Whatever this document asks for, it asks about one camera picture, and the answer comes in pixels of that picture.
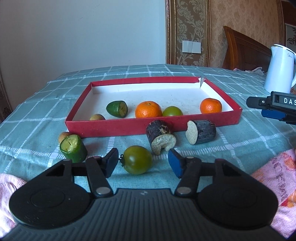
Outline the white electric kettle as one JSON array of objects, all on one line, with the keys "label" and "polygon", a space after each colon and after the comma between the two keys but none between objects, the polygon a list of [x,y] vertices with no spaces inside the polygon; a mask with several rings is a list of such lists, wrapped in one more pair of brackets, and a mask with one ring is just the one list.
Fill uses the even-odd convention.
[{"label": "white electric kettle", "polygon": [[295,85],[295,52],[283,45],[274,44],[271,46],[271,53],[264,89],[269,93],[290,93]]}]

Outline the orange mandarin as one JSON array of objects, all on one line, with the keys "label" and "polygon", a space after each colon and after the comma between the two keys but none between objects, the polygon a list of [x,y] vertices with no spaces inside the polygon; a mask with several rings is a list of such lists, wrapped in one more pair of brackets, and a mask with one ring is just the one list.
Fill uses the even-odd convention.
[{"label": "orange mandarin", "polygon": [[156,118],[162,116],[161,107],[154,101],[144,101],[135,109],[136,118]]},{"label": "orange mandarin", "polygon": [[222,103],[214,98],[206,98],[200,103],[200,112],[206,113],[220,113],[222,111]]}]

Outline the brown longan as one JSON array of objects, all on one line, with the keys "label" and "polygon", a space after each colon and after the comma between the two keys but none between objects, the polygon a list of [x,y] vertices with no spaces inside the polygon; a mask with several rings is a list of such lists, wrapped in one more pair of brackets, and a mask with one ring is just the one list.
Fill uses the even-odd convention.
[{"label": "brown longan", "polygon": [[61,144],[62,141],[63,141],[66,137],[68,137],[69,135],[71,135],[70,132],[62,132],[62,133],[60,133],[60,135],[59,135],[59,137],[58,137],[58,143]]},{"label": "brown longan", "polygon": [[102,121],[102,120],[105,120],[105,117],[101,114],[94,114],[91,116],[91,118],[89,120],[90,121]]}]

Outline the gold ornate wall frame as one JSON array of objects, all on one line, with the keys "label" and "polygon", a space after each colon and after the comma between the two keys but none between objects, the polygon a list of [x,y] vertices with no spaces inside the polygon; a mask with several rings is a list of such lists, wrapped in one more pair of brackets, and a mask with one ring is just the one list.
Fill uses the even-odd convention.
[{"label": "gold ornate wall frame", "polygon": [[[210,1],[165,1],[166,63],[209,66]],[[201,43],[200,53],[186,53],[183,41]]]}]

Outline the patterned curtain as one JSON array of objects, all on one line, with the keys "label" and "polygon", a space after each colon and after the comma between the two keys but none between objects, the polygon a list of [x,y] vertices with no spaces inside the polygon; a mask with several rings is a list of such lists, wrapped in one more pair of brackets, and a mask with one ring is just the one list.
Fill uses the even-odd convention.
[{"label": "patterned curtain", "polygon": [[3,76],[0,71],[0,118],[1,123],[13,112],[4,87]]}]

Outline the white wall switch plate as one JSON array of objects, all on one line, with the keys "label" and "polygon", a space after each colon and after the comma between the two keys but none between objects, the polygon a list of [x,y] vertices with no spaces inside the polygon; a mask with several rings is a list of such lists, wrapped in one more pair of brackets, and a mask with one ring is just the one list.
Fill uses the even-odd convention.
[{"label": "white wall switch plate", "polygon": [[201,42],[195,41],[182,41],[182,52],[183,53],[193,53],[193,54],[201,54]]}]

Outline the green tomato with stem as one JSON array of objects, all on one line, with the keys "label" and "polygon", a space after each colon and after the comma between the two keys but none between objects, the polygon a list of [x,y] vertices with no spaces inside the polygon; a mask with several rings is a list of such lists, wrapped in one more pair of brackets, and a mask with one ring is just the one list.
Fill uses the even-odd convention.
[{"label": "green tomato with stem", "polygon": [[125,171],[140,175],[152,167],[152,154],[142,146],[130,146],[121,154],[119,161]]}]

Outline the brown longan front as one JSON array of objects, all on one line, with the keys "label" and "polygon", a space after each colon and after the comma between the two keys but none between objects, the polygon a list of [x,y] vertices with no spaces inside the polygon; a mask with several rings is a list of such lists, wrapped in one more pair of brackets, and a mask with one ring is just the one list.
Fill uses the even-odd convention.
[{"label": "brown longan front", "polygon": [[90,121],[102,121],[102,120],[105,120],[105,117],[101,114],[94,114],[91,116],[91,118],[89,120]]}]

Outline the green cucumber chunk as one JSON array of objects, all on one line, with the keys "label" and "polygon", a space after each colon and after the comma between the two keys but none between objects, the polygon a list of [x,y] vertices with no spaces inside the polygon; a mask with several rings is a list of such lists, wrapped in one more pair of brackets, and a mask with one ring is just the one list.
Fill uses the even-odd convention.
[{"label": "green cucumber chunk", "polygon": [[73,163],[83,162],[88,151],[78,135],[69,135],[60,143],[60,151],[66,159],[70,159]]},{"label": "green cucumber chunk", "polygon": [[123,100],[112,101],[106,106],[107,112],[117,118],[125,118],[128,114],[128,106]]}]

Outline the dark sugarcane piece bitten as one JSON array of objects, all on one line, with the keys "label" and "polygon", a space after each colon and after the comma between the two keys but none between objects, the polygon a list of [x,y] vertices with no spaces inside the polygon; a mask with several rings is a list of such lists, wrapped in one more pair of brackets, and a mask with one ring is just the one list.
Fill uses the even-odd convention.
[{"label": "dark sugarcane piece bitten", "polygon": [[177,142],[168,124],[163,120],[150,122],[146,128],[146,135],[155,155],[160,155],[162,149],[168,152]]}]

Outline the wooden headboard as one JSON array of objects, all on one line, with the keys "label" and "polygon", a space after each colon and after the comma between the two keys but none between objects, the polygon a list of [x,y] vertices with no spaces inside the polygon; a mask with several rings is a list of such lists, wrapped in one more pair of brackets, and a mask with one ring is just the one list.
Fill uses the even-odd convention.
[{"label": "wooden headboard", "polygon": [[271,60],[271,49],[260,42],[224,26],[228,47],[222,68],[253,70],[261,67],[267,71]]}]

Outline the red shallow cardboard tray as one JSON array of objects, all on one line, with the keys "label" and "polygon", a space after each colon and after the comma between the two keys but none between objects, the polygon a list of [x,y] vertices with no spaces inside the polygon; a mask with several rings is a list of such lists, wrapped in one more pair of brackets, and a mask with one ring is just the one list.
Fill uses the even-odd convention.
[{"label": "red shallow cardboard tray", "polygon": [[149,123],[164,121],[173,132],[188,121],[236,125],[242,108],[201,77],[137,77],[91,82],[70,110],[69,132],[83,138],[141,135]]}]

